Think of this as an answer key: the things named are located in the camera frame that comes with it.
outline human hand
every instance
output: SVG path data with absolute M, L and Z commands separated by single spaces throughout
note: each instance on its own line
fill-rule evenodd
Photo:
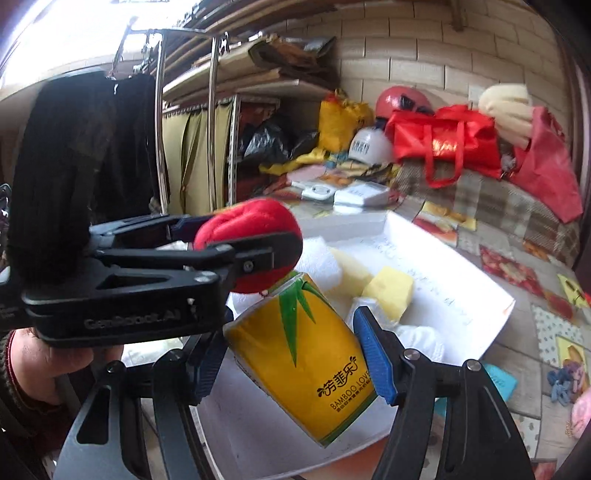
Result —
M 109 348 L 105 361 L 120 360 L 123 346 Z M 15 330 L 10 363 L 20 389 L 33 400 L 60 405 L 56 377 L 87 367 L 94 359 L 92 348 L 54 348 L 37 337 L 35 330 Z

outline white cardboard box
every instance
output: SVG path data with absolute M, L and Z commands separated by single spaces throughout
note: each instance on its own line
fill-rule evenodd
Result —
M 329 216 L 300 225 L 304 237 L 322 236 L 374 274 L 390 265 L 412 275 L 415 292 L 402 323 L 434 327 L 445 342 L 445 363 L 461 365 L 480 358 L 515 304 L 468 260 L 395 213 Z M 246 377 L 231 352 L 197 411 L 207 447 L 225 480 L 288 478 L 327 465 L 387 436 L 396 413 L 378 398 L 322 448 Z

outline red helmet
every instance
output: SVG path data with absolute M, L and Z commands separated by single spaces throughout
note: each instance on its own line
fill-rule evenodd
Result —
M 390 118 L 397 110 L 432 112 L 431 102 L 421 92 L 411 87 L 386 88 L 375 103 L 375 116 Z

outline plaid fabric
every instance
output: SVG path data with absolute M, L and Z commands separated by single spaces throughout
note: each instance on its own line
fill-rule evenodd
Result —
M 453 177 L 453 164 L 436 162 L 435 177 Z M 423 161 L 405 160 L 394 188 L 488 223 L 519 240 L 529 240 L 569 267 L 579 253 L 579 224 L 560 222 L 546 205 L 508 181 L 464 170 L 454 185 L 431 189 L 425 181 Z

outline red tote bag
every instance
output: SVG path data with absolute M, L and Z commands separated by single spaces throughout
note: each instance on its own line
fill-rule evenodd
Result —
M 583 214 L 561 126 L 547 108 L 534 108 L 532 139 L 527 150 L 515 147 L 516 170 L 509 181 L 545 204 L 563 223 Z
M 501 178 L 495 121 L 466 105 L 443 107 L 435 115 L 394 112 L 385 134 L 393 144 L 398 163 L 405 158 L 425 159 L 426 180 L 431 188 L 453 184 L 462 168 Z M 435 180 L 434 160 L 454 162 L 454 176 Z

